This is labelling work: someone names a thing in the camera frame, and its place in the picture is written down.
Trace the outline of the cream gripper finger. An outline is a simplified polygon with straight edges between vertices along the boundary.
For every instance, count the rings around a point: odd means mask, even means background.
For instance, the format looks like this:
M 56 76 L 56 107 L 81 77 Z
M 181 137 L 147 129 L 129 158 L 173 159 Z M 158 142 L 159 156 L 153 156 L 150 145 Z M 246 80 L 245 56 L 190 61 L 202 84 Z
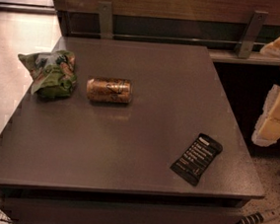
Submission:
M 255 140 L 276 143 L 280 138 L 280 86 L 274 85 L 267 94 L 263 113 L 256 123 Z
M 272 56 L 279 58 L 280 57 L 280 37 L 278 37 L 275 41 L 266 44 L 260 51 L 260 54 L 266 56 Z

